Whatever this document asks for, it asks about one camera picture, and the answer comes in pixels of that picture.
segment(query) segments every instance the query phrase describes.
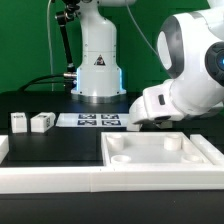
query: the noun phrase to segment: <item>blue light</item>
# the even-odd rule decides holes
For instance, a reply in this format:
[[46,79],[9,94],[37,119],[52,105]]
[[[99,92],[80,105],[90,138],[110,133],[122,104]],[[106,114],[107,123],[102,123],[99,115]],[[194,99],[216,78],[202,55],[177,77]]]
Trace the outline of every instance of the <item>blue light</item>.
[[76,91],[79,91],[79,76],[80,76],[80,71],[79,71],[79,68],[77,69],[77,72],[76,72],[76,74],[77,74],[77,77],[76,77]]
[[122,70],[120,69],[120,90],[123,90],[123,83],[122,83]]

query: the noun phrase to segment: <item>black cable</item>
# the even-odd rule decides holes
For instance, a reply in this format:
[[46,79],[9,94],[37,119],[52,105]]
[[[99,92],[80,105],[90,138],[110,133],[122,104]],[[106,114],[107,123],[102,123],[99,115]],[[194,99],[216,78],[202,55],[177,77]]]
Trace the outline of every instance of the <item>black cable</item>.
[[45,76],[41,76],[39,78],[35,78],[33,80],[31,80],[30,82],[26,83],[25,85],[21,86],[18,91],[23,91],[23,89],[25,88],[26,89],[26,86],[29,84],[32,84],[32,83],[36,83],[38,81],[41,81],[41,80],[44,80],[44,79],[53,79],[53,78],[60,78],[60,77],[64,77],[63,74],[55,74],[55,75],[45,75]]
[[26,85],[23,85],[22,87],[20,87],[18,89],[18,91],[21,91],[23,92],[26,88],[28,88],[29,86],[31,85],[39,85],[39,84],[52,84],[52,83],[70,83],[70,82],[67,82],[67,81],[49,81],[49,82],[33,82],[33,83],[27,83]]
[[41,81],[44,79],[51,79],[51,78],[57,78],[57,77],[64,77],[64,74],[61,73],[61,74],[55,74],[55,75],[45,75],[45,76],[41,76],[39,78],[35,78],[28,83],[33,83],[33,82]]

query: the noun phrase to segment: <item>cable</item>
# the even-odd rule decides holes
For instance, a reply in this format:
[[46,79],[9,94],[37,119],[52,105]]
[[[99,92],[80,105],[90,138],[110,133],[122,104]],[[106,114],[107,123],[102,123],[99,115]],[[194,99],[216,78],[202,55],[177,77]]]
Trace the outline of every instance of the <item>cable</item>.
[[[47,6],[47,34],[48,34],[48,46],[49,46],[49,54],[50,54],[50,68],[51,74],[54,74],[54,60],[53,60],[53,51],[52,51],[52,41],[51,41],[51,23],[50,23],[50,6],[52,0],[49,0]],[[54,84],[52,84],[51,90],[54,91]]]
[[26,85],[20,87],[18,91],[23,92],[26,88],[28,88],[31,85],[41,85],[41,84],[55,84],[55,83],[71,83],[69,81],[49,81],[49,82],[34,82],[34,83],[27,83]]
[[129,8],[129,5],[128,5],[128,0],[125,0],[125,3],[126,3],[126,7],[127,7],[127,10],[128,10],[128,14],[129,16],[131,17],[131,20],[132,22],[134,23],[135,27],[137,28],[137,30],[139,31],[140,35],[142,36],[142,38],[144,39],[144,41],[147,43],[147,45],[149,46],[149,48],[155,53],[155,55],[157,57],[159,57],[158,53],[156,52],[156,50],[152,47],[152,45],[149,43],[149,41],[147,40],[147,38],[145,37],[144,33],[142,32],[141,28],[139,27],[139,25],[137,24],[134,16],[132,15],[131,13],[131,10]]
[[36,79],[31,80],[30,82],[28,82],[27,84],[21,86],[18,91],[23,91],[24,88],[26,88],[26,86],[32,85],[37,83],[38,81],[44,80],[44,79],[52,79],[52,78],[60,78],[60,77],[64,77],[63,74],[56,74],[56,75],[46,75],[46,76],[42,76]]

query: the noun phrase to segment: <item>warning label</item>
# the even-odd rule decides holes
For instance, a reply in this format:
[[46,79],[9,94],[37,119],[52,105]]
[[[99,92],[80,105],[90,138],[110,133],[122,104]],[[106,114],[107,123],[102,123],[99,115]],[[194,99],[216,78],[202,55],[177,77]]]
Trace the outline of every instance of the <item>warning label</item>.
[[101,55],[97,58],[97,60],[96,60],[94,65],[101,65],[101,66],[105,66],[106,65],[104,60],[103,60],[103,57]]

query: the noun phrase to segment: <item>circular hole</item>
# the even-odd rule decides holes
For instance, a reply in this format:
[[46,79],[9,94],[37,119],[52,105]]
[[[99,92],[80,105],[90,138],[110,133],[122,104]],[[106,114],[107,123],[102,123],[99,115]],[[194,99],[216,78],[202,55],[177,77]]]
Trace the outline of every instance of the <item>circular hole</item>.
[[125,164],[131,162],[130,156],[124,156],[124,155],[116,155],[111,157],[111,163],[112,164]]
[[181,158],[183,163],[203,163],[203,159],[196,155],[184,155]]

